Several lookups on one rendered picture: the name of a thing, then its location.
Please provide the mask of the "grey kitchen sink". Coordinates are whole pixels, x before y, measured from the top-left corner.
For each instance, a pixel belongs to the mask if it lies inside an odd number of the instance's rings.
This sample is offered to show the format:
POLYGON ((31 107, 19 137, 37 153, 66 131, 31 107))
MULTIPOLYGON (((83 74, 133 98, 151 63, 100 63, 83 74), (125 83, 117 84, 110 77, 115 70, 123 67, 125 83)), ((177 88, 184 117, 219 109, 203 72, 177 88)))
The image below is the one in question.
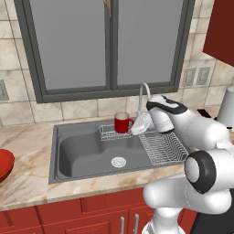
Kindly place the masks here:
POLYGON ((102 141, 99 127, 113 120, 56 125, 53 129, 50 184, 170 166, 152 165, 139 135, 102 141))

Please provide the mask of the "grey wall socket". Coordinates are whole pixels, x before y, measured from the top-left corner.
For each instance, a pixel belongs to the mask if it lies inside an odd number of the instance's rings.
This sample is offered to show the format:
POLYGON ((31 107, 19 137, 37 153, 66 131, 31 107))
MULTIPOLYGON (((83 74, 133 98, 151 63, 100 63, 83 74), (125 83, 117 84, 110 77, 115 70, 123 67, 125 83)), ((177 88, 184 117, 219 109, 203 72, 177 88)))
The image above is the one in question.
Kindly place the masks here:
POLYGON ((0 80, 0 101, 8 101, 9 97, 3 80, 0 80))
POLYGON ((184 87, 193 85, 195 73, 196 73, 195 68, 185 69, 184 78, 183 78, 183 86, 184 87))
POLYGON ((197 85, 205 85, 207 83, 210 67, 200 68, 197 75, 197 85))

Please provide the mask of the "red base cabinet door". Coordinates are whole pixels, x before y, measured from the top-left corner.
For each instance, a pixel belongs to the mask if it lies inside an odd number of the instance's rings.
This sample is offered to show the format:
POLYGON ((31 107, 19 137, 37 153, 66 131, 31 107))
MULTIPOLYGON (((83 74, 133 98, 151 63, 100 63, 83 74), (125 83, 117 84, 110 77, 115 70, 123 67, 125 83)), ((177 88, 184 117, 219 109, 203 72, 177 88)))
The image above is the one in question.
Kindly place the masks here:
POLYGON ((149 207, 134 207, 129 210, 128 234, 133 234, 135 226, 135 215, 139 216, 137 234, 142 234, 144 226, 151 220, 154 211, 149 207))
POLYGON ((120 234, 121 217, 124 217, 126 234, 127 209, 45 225, 44 230, 45 234, 120 234))

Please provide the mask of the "red base cabinet run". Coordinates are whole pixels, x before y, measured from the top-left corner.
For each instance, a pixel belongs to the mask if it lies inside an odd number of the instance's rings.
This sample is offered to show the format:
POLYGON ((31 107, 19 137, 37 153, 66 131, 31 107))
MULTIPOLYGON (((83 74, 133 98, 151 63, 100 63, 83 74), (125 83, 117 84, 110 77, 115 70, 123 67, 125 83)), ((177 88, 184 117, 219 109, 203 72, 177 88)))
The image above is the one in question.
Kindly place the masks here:
POLYGON ((0 211, 0 234, 73 220, 80 216, 79 199, 0 211))

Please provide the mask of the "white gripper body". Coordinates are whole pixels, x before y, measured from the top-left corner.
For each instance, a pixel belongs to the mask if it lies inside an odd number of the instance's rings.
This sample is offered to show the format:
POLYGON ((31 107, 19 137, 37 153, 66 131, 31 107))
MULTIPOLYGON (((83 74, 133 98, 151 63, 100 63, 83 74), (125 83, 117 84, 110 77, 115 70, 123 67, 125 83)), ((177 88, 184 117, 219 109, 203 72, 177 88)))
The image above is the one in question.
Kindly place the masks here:
POLYGON ((148 129, 153 128, 153 121, 148 112, 141 112, 137 115, 134 124, 131 128, 133 135, 145 133, 148 129))

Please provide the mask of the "black dishwasher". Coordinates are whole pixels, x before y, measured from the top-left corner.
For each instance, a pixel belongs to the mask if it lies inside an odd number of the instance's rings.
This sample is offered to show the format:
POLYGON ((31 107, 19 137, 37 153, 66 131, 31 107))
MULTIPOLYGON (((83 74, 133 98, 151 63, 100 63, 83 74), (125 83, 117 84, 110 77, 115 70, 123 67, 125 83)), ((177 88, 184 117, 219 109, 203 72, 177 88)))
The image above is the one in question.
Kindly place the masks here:
POLYGON ((234 189, 230 190, 232 203, 221 215, 206 215, 183 209, 178 218, 179 226, 186 234, 234 234, 234 189))

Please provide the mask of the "silver sink tap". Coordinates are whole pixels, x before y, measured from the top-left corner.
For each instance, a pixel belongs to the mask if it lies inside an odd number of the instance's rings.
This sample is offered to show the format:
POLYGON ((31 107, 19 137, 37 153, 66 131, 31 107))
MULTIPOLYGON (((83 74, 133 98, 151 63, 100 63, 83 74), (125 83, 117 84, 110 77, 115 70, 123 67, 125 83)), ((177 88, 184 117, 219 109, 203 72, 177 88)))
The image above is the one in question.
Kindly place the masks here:
POLYGON ((136 117, 138 117, 140 114, 142 114, 142 102, 143 102, 143 91, 146 90, 147 100, 151 98, 151 92, 148 87, 148 85, 143 82, 140 87, 140 93, 139 93, 139 103, 138 103, 138 110, 136 113, 136 117))

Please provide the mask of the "red bowl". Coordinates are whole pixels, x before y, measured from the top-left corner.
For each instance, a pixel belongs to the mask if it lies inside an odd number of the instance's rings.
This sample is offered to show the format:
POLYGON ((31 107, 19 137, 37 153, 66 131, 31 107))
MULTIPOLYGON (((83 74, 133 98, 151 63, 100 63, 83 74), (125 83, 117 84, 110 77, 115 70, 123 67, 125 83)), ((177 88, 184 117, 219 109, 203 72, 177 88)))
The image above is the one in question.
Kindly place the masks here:
POLYGON ((14 155, 6 149, 0 149, 0 183, 9 176, 14 167, 14 163, 14 155))

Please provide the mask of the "grey framed window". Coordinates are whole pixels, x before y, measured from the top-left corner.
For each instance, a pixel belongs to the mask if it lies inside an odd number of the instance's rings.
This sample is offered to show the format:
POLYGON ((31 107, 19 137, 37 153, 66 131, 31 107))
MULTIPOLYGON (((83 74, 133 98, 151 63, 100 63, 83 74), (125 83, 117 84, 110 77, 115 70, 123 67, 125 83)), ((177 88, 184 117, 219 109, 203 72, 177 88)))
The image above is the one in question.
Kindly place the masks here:
POLYGON ((39 103, 176 92, 196 0, 14 0, 39 103))

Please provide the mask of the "red wall cabinet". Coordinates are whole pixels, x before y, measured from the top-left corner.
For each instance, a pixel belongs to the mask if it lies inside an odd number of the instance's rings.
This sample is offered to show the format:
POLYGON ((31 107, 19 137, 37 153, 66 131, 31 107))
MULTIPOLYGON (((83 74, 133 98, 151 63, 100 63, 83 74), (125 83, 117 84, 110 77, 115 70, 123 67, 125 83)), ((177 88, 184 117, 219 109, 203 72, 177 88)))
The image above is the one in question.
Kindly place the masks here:
POLYGON ((234 67, 234 0, 215 0, 203 52, 234 67))

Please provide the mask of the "red mug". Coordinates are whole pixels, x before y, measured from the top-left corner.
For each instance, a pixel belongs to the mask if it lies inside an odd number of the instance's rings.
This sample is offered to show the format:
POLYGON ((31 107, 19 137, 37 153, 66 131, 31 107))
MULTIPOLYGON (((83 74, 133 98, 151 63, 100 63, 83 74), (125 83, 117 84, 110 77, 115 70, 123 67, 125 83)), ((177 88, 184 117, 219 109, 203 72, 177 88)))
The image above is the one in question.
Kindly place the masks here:
POLYGON ((134 120, 129 117, 127 112, 117 112, 114 115, 114 130, 117 133, 127 133, 129 123, 134 124, 134 120))

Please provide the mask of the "red false drawer front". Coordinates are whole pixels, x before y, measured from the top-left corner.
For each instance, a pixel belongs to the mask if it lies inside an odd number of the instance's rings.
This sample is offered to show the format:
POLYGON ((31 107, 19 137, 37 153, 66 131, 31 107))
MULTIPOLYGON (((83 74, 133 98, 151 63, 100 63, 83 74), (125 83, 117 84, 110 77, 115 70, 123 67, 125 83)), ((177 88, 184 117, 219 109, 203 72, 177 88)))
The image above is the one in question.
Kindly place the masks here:
POLYGON ((87 213, 102 209, 141 204, 143 202, 143 189, 136 188, 93 197, 84 197, 80 200, 80 205, 82 212, 87 213))

